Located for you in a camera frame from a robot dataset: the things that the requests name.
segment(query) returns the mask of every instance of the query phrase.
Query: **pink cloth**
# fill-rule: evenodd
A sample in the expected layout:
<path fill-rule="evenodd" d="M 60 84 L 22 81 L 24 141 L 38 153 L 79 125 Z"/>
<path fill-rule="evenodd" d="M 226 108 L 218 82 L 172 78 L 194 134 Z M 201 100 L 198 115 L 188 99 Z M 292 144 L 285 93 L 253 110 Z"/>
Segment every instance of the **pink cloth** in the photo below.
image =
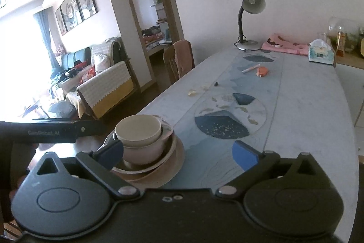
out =
<path fill-rule="evenodd" d="M 262 50 L 308 56 L 308 45 L 288 42 L 276 33 L 263 44 Z"/>
<path fill-rule="evenodd" d="M 177 64 L 178 77 L 183 77 L 186 73 L 192 70 L 192 55 L 190 43 L 187 40 L 180 40 L 174 43 L 174 61 Z"/>

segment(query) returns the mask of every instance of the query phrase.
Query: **lamp base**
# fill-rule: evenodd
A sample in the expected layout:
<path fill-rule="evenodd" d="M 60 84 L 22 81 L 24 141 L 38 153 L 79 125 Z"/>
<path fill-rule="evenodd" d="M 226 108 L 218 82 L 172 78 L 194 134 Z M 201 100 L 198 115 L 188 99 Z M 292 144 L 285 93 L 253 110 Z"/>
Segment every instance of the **lamp base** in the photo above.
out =
<path fill-rule="evenodd" d="M 234 44 L 239 50 L 245 51 L 245 50 L 250 50 L 250 51 L 256 51 L 259 50 L 262 45 L 258 44 L 257 41 L 242 41 L 242 42 L 236 42 Z"/>

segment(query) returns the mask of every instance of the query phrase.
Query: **tissue box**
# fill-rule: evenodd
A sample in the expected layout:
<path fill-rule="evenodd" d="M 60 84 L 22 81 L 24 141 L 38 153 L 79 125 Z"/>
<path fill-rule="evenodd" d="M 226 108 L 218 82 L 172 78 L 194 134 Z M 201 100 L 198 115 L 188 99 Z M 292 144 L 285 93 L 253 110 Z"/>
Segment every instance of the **tissue box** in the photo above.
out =
<path fill-rule="evenodd" d="M 335 53 L 327 48 L 310 46 L 308 49 L 308 61 L 320 62 L 325 64 L 334 64 Z"/>

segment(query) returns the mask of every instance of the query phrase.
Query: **glass jar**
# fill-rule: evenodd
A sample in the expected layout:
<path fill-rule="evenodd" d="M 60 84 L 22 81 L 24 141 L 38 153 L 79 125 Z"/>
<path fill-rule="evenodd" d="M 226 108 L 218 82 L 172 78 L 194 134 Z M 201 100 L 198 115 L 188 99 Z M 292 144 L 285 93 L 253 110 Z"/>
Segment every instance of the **glass jar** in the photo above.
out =
<path fill-rule="evenodd" d="M 317 38 L 320 40 L 323 40 L 324 42 L 326 42 L 329 46 L 331 46 L 331 40 L 329 39 L 329 36 L 327 33 L 325 32 L 318 32 L 317 33 Z"/>
<path fill-rule="evenodd" d="M 330 18 L 328 36 L 331 40 L 331 45 L 334 48 L 337 45 L 337 34 L 339 32 L 345 33 L 345 52 L 351 53 L 353 50 L 355 50 L 359 42 L 359 24 L 349 19 L 336 17 Z"/>

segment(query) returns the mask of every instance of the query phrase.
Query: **desk lamp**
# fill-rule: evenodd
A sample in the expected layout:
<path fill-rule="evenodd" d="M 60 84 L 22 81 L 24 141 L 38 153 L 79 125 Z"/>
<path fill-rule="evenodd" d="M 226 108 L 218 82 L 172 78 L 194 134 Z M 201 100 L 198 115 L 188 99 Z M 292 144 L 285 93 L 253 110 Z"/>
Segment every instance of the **desk lamp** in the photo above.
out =
<path fill-rule="evenodd" d="M 259 14 L 263 12 L 265 9 L 265 0 L 243 0 L 241 5 L 239 15 L 238 15 L 238 24 L 239 24 L 239 41 L 237 41 L 234 45 L 238 47 L 239 50 L 259 50 L 262 45 L 258 44 L 257 41 L 247 40 L 245 35 L 243 34 L 243 12 L 247 11 L 251 14 Z"/>

